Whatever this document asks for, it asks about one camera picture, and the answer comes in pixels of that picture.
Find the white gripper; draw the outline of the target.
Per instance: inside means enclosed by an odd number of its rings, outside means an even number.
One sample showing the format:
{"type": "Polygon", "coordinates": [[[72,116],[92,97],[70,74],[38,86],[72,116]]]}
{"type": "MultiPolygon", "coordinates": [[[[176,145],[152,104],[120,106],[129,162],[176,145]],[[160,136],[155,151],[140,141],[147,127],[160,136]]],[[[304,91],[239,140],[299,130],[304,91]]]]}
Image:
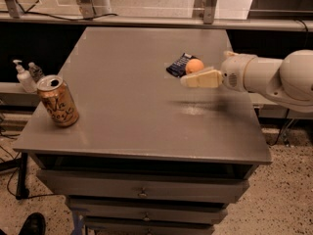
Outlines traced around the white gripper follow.
{"type": "Polygon", "coordinates": [[[180,79],[181,84],[188,88],[218,88],[223,80],[227,88],[245,92],[246,68],[256,55],[224,51],[224,57],[220,68],[222,74],[219,70],[201,70],[183,76],[180,79]]]}

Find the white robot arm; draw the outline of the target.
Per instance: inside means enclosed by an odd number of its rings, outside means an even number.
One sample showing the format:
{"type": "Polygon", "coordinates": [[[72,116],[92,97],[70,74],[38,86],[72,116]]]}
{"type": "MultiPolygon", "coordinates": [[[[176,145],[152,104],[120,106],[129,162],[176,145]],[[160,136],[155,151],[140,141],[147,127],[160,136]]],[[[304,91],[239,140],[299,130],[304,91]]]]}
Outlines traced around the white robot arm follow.
{"type": "Polygon", "coordinates": [[[230,51],[224,56],[220,70],[207,68],[187,74],[181,84],[189,88],[224,85],[238,92],[260,94],[296,112],[313,112],[312,50],[292,52],[283,60],[230,51]]]}

